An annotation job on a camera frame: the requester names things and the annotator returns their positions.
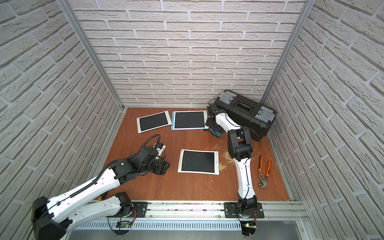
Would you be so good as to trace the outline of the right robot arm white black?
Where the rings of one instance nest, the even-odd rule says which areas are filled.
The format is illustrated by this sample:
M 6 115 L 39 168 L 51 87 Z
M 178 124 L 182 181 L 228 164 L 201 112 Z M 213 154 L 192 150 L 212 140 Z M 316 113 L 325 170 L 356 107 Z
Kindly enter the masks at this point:
M 219 138 L 227 133 L 228 153 L 235 162 L 239 184 L 237 211 L 242 216 L 248 216 L 255 211 L 258 203 L 251 175 L 253 143 L 250 129 L 237 124 L 215 104 L 209 104 L 207 111 L 206 126 L 211 134 Z

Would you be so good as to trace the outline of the blue-edged drawing tablet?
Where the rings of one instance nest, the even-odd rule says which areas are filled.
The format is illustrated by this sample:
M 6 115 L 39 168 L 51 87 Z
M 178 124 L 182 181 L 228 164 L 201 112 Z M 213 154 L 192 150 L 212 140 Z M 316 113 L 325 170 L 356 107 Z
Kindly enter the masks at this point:
M 207 111 L 174 111 L 172 130 L 207 130 Z

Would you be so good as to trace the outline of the white drawing tablet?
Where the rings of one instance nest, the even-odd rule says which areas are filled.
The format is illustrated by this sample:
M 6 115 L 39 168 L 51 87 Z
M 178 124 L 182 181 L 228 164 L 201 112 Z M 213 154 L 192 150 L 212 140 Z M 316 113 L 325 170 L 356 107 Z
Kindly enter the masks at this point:
M 138 133 L 170 126 L 172 120 L 168 111 L 137 118 Z
M 219 152 L 181 149 L 178 172 L 219 175 Z

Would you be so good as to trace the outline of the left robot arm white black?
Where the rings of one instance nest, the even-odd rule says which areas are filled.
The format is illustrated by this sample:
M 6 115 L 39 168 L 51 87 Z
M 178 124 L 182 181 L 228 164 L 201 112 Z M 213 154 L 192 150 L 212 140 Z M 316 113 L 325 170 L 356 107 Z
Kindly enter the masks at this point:
M 153 173 L 163 176 L 170 164 L 165 160 L 166 146 L 142 146 L 138 153 L 108 163 L 101 172 L 86 183 L 50 199 L 39 197 L 32 206 L 31 233 L 36 240 L 60 240 L 78 226 L 103 217 L 137 215 L 126 193 L 94 203 L 102 194 L 139 176 Z

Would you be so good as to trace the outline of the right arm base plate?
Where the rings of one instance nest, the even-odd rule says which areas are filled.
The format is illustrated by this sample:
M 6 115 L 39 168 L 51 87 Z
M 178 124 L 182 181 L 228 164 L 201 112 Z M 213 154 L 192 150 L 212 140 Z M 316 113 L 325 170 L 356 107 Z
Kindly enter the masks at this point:
M 224 214 L 226 219 L 239 218 L 240 220 L 250 220 L 255 216 L 257 219 L 265 217 L 262 204 L 257 203 L 256 206 L 245 208 L 238 202 L 224 202 Z

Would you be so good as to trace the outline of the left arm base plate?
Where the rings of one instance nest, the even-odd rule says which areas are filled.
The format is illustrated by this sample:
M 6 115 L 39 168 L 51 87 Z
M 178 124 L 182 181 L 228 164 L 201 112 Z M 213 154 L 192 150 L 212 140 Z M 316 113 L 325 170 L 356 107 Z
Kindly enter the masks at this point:
M 147 212 L 148 204 L 148 202 L 132 202 L 119 204 L 120 210 L 114 215 L 109 215 L 109 217 L 144 218 Z

